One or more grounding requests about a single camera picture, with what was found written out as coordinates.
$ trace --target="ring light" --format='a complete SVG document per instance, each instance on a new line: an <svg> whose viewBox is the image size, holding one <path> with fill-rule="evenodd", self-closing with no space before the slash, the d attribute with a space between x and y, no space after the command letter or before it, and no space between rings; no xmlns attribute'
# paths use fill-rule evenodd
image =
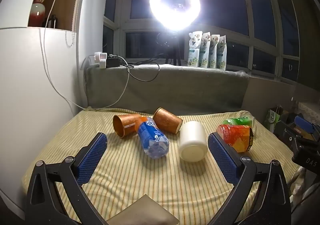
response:
<svg viewBox="0 0 320 225"><path fill-rule="evenodd" d="M173 31L189 26L199 15L200 0L190 0L190 5L187 11L181 12L168 7L161 0L150 0L151 11L155 18Z"/></svg>

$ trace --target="bed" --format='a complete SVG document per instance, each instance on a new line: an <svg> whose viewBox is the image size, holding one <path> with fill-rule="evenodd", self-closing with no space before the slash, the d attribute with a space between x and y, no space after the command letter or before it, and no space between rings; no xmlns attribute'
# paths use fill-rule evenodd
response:
<svg viewBox="0 0 320 225"><path fill-rule="evenodd" d="M232 184L224 179L208 151L205 159L188 163L179 158L177 135L166 133L170 150L166 157L151 159L142 150L137 134L119 138L112 126L114 115L133 113L123 109L83 110L68 122L42 149L22 178L27 192L30 176L37 160L47 164L74 156L97 132L108 137L108 148L89 183L83 185L87 196L105 220L147 194L180 220L181 225L207 224L228 197ZM251 114L247 111L208 115L181 116L184 122L200 121L207 135L225 119ZM253 146L248 154L254 161L269 163L278 159L288 182L298 166L291 161L292 152L258 121L253 121ZM258 188L254 183L239 218L244 218ZM71 218L78 220L61 184L59 193Z"/></svg>

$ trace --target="bolt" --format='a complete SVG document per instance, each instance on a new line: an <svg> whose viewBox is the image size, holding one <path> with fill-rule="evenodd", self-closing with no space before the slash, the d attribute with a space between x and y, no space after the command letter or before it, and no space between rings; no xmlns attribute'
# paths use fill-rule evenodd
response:
<svg viewBox="0 0 320 225"><path fill-rule="evenodd" d="M41 166L43 164L42 160L39 160L38 162L36 162L36 166Z"/></svg>
<svg viewBox="0 0 320 225"><path fill-rule="evenodd" d="M242 161L244 161L244 162L249 162L249 161L251 161L250 157L248 157L248 156L243 156L243 157L241 157L241 159L242 159Z"/></svg>
<svg viewBox="0 0 320 225"><path fill-rule="evenodd" d="M64 161L66 163L71 163L73 161L73 157L72 156L68 156Z"/></svg>
<svg viewBox="0 0 320 225"><path fill-rule="evenodd" d="M279 166L280 165L280 162L278 160L272 160L272 163L275 165L275 166Z"/></svg>

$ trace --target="red and white vase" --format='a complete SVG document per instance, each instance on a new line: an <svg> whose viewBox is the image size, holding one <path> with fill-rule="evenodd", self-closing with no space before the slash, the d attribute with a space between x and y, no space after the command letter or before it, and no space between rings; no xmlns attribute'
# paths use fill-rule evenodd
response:
<svg viewBox="0 0 320 225"><path fill-rule="evenodd" d="M33 0L30 10L29 26L41 27L45 17L44 0Z"/></svg>

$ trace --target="copper cup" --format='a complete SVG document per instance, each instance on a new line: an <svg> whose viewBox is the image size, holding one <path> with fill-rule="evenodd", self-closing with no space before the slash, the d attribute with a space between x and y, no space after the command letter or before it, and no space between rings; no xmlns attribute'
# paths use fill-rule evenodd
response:
<svg viewBox="0 0 320 225"><path fill-rule="evenodd" d="M123 138L134 131L135 121L141 117L140 114L115 115L113 117L113 128L116 134Z"/></svg>
<svg viewBox="0 0 320 225"><path fill-rule="evenodd" d="M182 125L182 119L166 111L164 108L158 108L153 115L157 127L162 131L168 131L177 134Z"/></svg>

